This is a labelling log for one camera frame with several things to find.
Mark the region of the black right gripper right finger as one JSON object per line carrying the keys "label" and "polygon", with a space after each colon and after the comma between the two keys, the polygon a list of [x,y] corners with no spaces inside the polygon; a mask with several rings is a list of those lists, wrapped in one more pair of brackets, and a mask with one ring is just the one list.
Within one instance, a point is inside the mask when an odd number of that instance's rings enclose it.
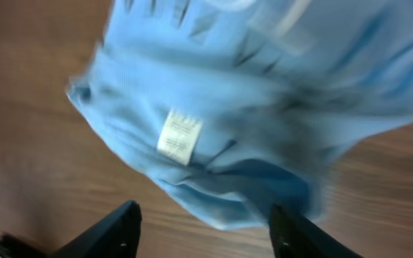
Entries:
{"label": "black right gripper right finger", "polygon": [[269,217],[275,258],[362,258],[299,213],[273,206]]}

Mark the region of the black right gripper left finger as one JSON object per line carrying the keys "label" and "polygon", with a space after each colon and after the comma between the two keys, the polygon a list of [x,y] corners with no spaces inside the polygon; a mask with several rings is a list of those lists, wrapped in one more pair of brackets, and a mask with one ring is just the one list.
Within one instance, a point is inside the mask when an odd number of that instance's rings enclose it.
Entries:
{"label": "black right gripper left finger", "polygon": [[136,258],[141,208],[127,201],[56,252],[53,258]]}

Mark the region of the light blue t-shirt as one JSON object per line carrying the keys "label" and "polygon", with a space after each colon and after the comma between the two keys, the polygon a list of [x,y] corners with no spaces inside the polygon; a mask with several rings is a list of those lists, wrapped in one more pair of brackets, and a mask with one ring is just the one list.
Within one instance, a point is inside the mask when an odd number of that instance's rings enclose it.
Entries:
{"label": "light blue t-shirt", "polygon": [[332,162],[413,123],[413,1],[116,1],[67,95],[215,229],[315,219]]}

